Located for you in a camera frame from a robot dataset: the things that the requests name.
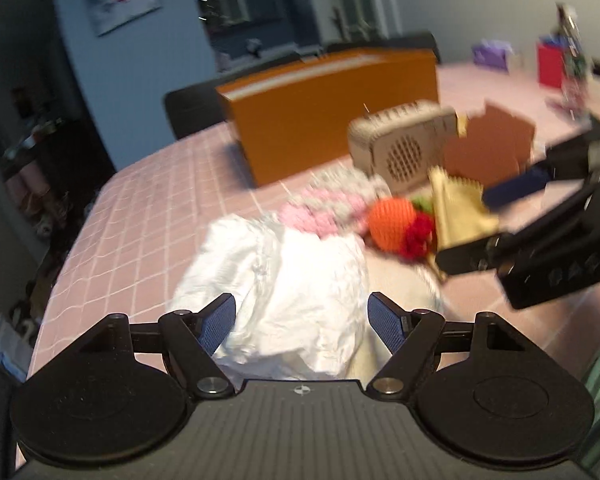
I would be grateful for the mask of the gold yellow cloth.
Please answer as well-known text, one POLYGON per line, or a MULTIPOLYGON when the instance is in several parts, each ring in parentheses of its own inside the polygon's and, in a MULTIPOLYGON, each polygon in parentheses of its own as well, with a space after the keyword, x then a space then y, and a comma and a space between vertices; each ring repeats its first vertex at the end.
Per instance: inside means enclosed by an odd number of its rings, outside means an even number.
POLYGON ((437 252, 498 232, 498 216, 491 214, 483 205, 483 186, 480 183, 451 177, 439 166, 428 170, 428 180, 434 207, 437 252))

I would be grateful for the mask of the white plastic bag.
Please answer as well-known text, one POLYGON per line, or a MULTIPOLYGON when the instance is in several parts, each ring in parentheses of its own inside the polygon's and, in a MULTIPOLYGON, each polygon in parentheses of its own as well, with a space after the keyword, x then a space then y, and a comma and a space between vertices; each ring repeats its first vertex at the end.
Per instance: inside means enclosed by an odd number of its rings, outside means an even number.
POLYGON ((213 357, 233 382, 347 376, 366 332, 361 237, 321 238, 271 217, 219 218, 169 308, 198 312, 223 292, 236 301, 236 320, 213 357))

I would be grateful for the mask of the brown cardboard piece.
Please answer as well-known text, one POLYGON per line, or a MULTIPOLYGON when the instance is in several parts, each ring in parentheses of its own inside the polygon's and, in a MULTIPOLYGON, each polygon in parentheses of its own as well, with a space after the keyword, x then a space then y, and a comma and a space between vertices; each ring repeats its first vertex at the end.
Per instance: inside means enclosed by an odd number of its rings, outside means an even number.
POLYGON ((443 167, 450 176, 490 188, 529 166, 535 131, 530 119, 486 102, 481 115, 468 117, 465 135, 445 143, 443 167))

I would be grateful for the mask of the red crochet flower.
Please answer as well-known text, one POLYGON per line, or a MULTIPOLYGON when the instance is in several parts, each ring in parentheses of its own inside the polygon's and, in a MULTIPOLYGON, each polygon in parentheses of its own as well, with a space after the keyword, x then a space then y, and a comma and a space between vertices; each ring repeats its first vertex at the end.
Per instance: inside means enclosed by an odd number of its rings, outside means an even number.
POLYGON ((417 211, 414 221, 406 228, 400 256, 407 261, 422 261, 437 247, 436 222, 426 212, 417 211))

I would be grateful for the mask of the orange crochet fruit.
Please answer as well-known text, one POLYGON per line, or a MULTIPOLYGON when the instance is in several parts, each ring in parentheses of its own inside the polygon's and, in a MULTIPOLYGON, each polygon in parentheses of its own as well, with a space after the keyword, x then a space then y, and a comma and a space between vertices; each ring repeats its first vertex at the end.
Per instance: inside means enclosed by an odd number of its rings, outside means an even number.
POLYGON ((385 198, 370 208, 367 217, 370 237, 383 252, 400 256, 406 228, 414 221, 417 209, 407 198, 385 198))

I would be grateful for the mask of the clear plastic water bottle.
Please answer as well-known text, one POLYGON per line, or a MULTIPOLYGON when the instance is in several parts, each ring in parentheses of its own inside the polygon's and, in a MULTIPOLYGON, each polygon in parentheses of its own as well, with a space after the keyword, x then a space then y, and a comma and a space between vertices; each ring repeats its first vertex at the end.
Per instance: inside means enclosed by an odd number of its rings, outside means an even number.
POLYGON ((577 13, 567 3, 556 3, 558 39, 562 47, 562 95, 564 107, 573 117, 583 116, 588 108, 588 62, 582 47, 577 13))

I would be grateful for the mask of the red box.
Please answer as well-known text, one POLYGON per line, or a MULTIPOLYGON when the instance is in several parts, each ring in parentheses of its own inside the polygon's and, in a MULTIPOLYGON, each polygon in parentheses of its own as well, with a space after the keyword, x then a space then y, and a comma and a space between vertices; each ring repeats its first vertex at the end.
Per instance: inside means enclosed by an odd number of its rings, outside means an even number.
POLYGON ((536 72, 541 86, 560 89, 564 76, 562 48, 552 44, 536 45, 536 72))

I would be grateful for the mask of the purple tissue pack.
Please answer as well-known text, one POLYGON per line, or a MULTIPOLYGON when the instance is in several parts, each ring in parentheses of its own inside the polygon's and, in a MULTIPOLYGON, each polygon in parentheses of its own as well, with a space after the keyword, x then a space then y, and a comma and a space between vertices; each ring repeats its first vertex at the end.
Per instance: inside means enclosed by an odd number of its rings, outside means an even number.
POLYGON ((502 40, 481 40, 471 47, 472 62, 475 65, 510 72, 513 68, 515 50, 502 40))

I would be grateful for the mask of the wooden radio speaker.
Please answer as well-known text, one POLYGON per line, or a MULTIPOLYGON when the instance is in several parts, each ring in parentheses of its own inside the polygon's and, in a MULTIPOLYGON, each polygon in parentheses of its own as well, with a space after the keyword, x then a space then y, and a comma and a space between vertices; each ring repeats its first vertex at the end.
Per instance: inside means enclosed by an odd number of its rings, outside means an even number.
POLYGON ((453 107, 420 100, 356 118, 348 127, 353 166, 382 177, 394 195, 411 191, 440 166, 447 140, 457 136, 453 107))

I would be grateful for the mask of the pink white knitted item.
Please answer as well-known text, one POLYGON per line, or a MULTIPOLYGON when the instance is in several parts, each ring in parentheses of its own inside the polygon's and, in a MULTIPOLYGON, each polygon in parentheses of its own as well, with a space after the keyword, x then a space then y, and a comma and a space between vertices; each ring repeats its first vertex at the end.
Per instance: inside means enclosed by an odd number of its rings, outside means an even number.
POLYGON ((377 174, 332 167, 318 172, 305 188, 291 195, 276 212, 287 228, 324 238, 367 232, 373 204, 391 196, 388 184, 377 174))

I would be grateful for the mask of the black chair right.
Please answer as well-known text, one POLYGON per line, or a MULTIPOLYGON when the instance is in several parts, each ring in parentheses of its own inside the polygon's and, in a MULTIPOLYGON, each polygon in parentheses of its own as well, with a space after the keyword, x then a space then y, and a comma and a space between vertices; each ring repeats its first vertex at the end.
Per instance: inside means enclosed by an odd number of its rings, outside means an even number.
POLYGON ((441 55, 437 40, 429 30, 409 32, 404 36, 378 38, 371 40, 358 40, 351 42, 334 42, 324 47, 326 53, 337 53, 352 49, 398 49, 398 50, 429 50, 441 63, 441 55))

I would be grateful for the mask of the black chair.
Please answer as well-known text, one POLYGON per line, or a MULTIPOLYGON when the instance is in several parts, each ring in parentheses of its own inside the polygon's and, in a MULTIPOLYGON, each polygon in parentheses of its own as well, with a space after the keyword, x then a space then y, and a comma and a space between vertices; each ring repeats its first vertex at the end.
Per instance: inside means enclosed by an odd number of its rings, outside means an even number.
POLYGON ((337 53, 352 49, 398 49, 398 50, 429 50, 441 63, 441 55, 437 40, 429 30, 409 32, 404 36, 378 38, 371 40, 358 40, 351 42, 334 42, 324 47, 326 53, 337 53))
POLYGON ((222 84, 229 84, 239 78, 284 66, 301 59, 300 53, 289 52, 217 74, 214 78, 199 84, 192 84, 183 89, 168 92, 163 97, 163 107, 175 139, 182 140, 186 136, 224 122, 223 105, 218 92, 216 92, 216 88, 222 86, 222 84))

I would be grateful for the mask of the black chair left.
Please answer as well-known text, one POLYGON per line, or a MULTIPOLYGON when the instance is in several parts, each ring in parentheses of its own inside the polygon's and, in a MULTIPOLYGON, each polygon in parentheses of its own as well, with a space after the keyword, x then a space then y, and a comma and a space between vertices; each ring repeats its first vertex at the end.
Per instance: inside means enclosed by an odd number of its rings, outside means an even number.
POLYGON ((229 84, 239 78, 284 66, 301 59, 300 53, 289 52, 217 74, 214 78, 199 84, 192 84, 183 89, 168 92, 163 97, 163 107, 175 139, 182 140, 186 136, 224 122, 223 105, 218 92, 216 92, 216 88, 222 86, 222 84, 229 84))

